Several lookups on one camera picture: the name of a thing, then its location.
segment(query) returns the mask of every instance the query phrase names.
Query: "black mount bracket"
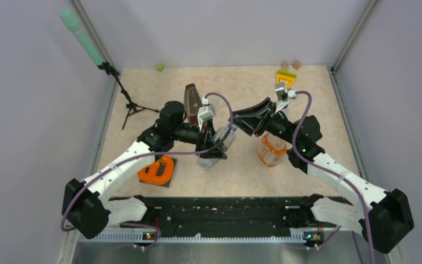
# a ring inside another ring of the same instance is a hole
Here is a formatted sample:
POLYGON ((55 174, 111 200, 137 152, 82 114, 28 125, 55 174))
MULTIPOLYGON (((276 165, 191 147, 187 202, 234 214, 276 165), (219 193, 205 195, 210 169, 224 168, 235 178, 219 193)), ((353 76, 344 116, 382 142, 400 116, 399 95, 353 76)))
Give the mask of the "black mount bracket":
MULTIPOLYGON (((67 183, 62 204, 62 215, 69 206, 70 201, 84 185, 84 181, 79 182, 76 179, 72 179, 67 183)), ((104 209, 98 196, 98 192, 92 193, 89 190, 85 190, 67 215, 67 220, 88 239, 97 236, 109 222, 110 211, 104 209)))
MULTIPOLYGON (((379 203, 372 203, 368 213, 373 247, 388 254, 415 227, 407 196, 400 190, 385 192, 379 203)), ((365 220, 361 219, 363 238, 368 241, 365 220)))
MULTIPOLYGON (((206 123, 203 125, 201 132, 198 134, 198 141, 196 143, 195 151, 208 150, 214 145, 216 145, 216 142, 214 142, 213 140, 214 134, 216 134, 216 131, 214 130, 213 120, 210 119, 206 121, 206 123)), ((227 159, 227 155, 224 153, 222 145, 206 153, 200 154, 199 157, 200 158, 218 158, 220 160, 227 159)))
MULTIPOLYGON (((234 123, 246 134, 261 136, 264 132, 269 132, 280 139, 292 142, 293 133, 300 120, 290 122, 284 113, 275 112, 276 104, 269 97, 259 104, 238 111, 233 111, 234 123)), ((316 144, 323 137, 318 120, 314 115, 307 116, 297 134, 297 149, 308 160, 319 153, 324 153, 324 149, 316 144)), ((287 150, 289 161, 295 168, 307 172, 308 166, 295 154, 291 148, 287 150)))
POLYGON ((125 124, 127 123, 127 119, 129 118, 129 116, 131 116, 133 114, 136 114, 136 113, 141 112, 143 110, 150 110, 150 111, 159 113, 159 110, 157 110, 157 109, 139 106, 137 103, 134 103, 132 101, 132 98, 130 98, 129 93, 127 92, 127 90, 125 90, 124 86, 120 82, 120 79, 119 79, 120 73, 111 64, 109 64, 109 62, 103 62, 103 64, 99 65, 98 68, 100 70, 104 70, 107 75, 112 75, 115 78, 115 80, 117 81, 117 83, 120 86, 120 92, 125 96, 125 98, 128 101, 128 104, 126 105, 126 107, 129 109, 129 111, 127 112, 127 116, 125 117, 124 125, 122 125, 122 130, 124 130, 125 124))

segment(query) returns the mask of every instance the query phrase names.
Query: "orange object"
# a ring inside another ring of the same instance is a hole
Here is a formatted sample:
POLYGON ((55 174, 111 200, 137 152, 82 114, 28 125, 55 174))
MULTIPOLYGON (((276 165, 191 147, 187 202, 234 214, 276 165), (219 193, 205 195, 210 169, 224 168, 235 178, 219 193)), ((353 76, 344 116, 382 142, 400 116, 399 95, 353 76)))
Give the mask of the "orange object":
POLYGON ((139 171, 138 177, 145 183, 163 185, 170 181, 173 172, 173 159, 169 156, 164 155, 160 160, 144 167, 141 171, 139 171))
POLYGON ((286 158, 287 146, 285 141, 267 133, 261 138, 258 146, 258 157, 266 166, 273 167, 286 158))

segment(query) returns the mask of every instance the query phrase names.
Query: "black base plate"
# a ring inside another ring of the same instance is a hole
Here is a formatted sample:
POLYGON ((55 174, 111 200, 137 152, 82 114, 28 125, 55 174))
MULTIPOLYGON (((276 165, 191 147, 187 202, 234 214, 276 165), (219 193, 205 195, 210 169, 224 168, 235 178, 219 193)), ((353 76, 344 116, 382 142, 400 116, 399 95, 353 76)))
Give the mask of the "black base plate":
POLYGON ((300 217, 303 197, 136 197, 148 207, 137 223, 160 227, 163 237, 288 237, 294 222, 296 227, 319 224, 300 217))

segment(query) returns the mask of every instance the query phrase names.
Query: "microphone stand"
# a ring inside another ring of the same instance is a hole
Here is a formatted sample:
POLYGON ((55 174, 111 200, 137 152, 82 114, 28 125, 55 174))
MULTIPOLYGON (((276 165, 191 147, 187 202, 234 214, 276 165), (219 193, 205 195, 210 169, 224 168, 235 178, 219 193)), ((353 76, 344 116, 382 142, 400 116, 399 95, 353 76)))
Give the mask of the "microphone stand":
POLYGON ((136 104, 132 101, 129 93, 127 92, 127 90, 124 89, 124 86, 122 85, 122 83, 119 80, 120 73, 116 69, 114 69, 114 67, 111 64, 109 64, 109 62, 103 62, 103 64, 99 65, 98 68, 100 70, 104 70, 107 75, 112 75, 115 78, 115 80, 117 81, 117 83, 120 86, 120 92, 125 96, 125 98, 129 102, 126 105, 127 108, 129 109, 129 111, 127 112, 127 116, 125 116, 125 121, 124 121, 124 125, 122 126, 122 130, 124 130, 125 124, 127 123, 127 119, 129 118, 129 116, 131 116, 133 114, 139 113, 143 110, 151 110, 151 111, 154 111, 156 113, 159 113, 159 110, 157 110, 157 109, 139 106, 138 104, 136 104))

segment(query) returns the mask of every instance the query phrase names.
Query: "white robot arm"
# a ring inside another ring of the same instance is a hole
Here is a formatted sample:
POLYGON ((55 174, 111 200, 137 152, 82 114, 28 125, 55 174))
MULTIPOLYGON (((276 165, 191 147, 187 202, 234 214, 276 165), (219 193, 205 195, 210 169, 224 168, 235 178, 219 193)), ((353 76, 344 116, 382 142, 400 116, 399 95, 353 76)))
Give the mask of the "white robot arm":
MULTIPOLYGON (((254 107, 234 111, 234 124, 250 136, 260 136, 267 131, 291 142, 298 121, 290 122, 280 109, 288 105, 288 98, 294 98, 295 92, 278 85, 278 102, 266 98, 254 107)), ((155 124, 146 129, 115 161, 82 181, 73 179, 67 183, 62 210, 64 218, 88 239, 95 237, 106 226, 126 221, 142 221, 148 208, 141 200, 132 197, 110 201, 110 198, 142 168, 169 151, 174 141, 195 144, 196 153, 200 157, 226 159, 221 142, 212 140, 215 134, 212 123, 214 108, 207 102, 204 108, 207 110, 202 109, 198 127, 183 123, 185 118, 182 103, 166 103, 155 124)), ((365 181, 325 153, 316 144, 322 135, 315 116, 307 117, 301 127, 300 133, 296 135, 296 145, 301 155, 310 163, 297 157, 293 149, 287 151, 290 162, 294 167, 337 190, 350 203, 340 203, 314 194, 307 197, 300 206, 306 219, 342 226, 367 239, 362 204, 357 193, 344 181, 346 179, 360 191, 367 205, 374 248, 383 253, 392 250, 414 228, 405 194, 397 189, 388 192, 365 181), (330 169, 341 177, 325 172, 317 168, 317 165, 330 169)))

